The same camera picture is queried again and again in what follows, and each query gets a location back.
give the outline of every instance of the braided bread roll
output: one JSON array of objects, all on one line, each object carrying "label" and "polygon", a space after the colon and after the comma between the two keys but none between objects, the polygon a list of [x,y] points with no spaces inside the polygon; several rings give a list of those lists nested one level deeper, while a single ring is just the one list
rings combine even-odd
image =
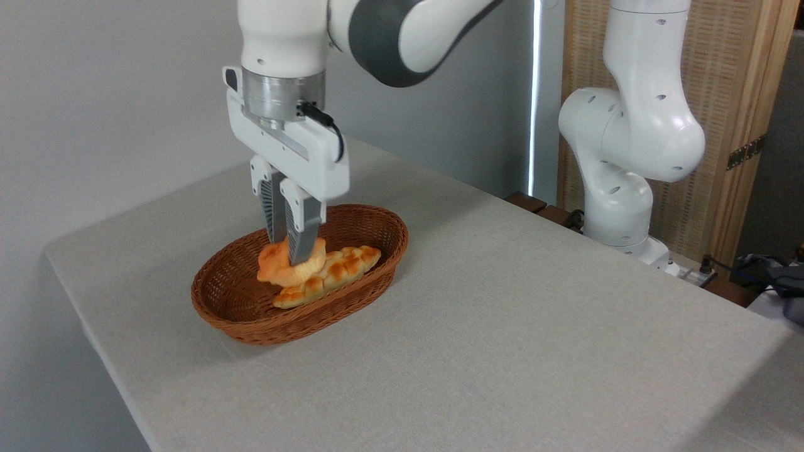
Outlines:
[{"label": "braided bread roll", "polygon": [[309,304],[362,277],[377,264],[380,255],[378,249],[365,245],[360,248],[347,246],[340,251],[327,253],[321,271],[297,286],[282,289],[273,300],[273,305],[289,309]]}]

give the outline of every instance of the wooden block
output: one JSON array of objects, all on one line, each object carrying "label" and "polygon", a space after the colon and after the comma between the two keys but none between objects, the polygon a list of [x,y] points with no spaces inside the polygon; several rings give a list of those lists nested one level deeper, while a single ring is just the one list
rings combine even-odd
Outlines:
[{"label": "wooden block", "polygon": [[541,216],[542,218],[546,218],[553,223],[558,223],[565,228],[569,227],[569,217],[570,213],[565,211],[564,209],[559,209],[556,206],[547,206],[536,215]]},{"label": "wooden block", "polygon": [[517,191],[511,196],[505,198],[506,201],[509,203],[514,204],[515,206],[519,206],[528,212],[537,213],[547,207],[547,203],[545,203],[541,199],[536,199],[532,196],[525,195],[521,191]]}]

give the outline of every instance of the metal hinge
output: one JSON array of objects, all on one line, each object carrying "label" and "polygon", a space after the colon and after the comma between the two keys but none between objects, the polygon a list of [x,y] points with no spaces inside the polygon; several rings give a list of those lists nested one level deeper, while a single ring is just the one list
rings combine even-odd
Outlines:
[{"label": "metal hinge", "polygon": [[765,147],[765,135],[757,138],[756,140],[750,142],[749,144],[741,147],[738,150],[735,150],[731,154],[728,155],[728,166],[726,167],[726,171],[731,170],[735,166],[740,165],[742,162],[749,160],[754,155],[759,154],[762,152],[762,148]]}]

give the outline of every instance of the gray wall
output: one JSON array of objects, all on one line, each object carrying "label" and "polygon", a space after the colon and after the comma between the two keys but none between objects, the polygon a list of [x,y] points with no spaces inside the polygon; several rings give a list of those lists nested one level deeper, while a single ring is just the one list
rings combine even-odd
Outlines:
[{"label": "gray wall", "polygon": [[[248,161],[219,80],[239,59],[235,4],[0,0],[0,450],[146,449],[42,250]],[[404,91],[335,55],[328,111],[491,193],[523,189],[530,17],[504,2]]]},{"label": "gray wall", "polygon": [[789,258],[804,242],[804,30],[794,31],[737,256]]}]

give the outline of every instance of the light strip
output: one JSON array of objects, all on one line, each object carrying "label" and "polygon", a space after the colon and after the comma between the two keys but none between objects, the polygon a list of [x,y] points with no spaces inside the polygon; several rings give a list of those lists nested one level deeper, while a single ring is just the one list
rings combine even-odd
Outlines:
[{"label": "light strip", "polygon": [[533,196],[536,165],[536,104],[539,94],[539,48],[541,47],[542,2],[533,0],[533,75],[531,76],[531,134],[527,160],[527,194]]}]

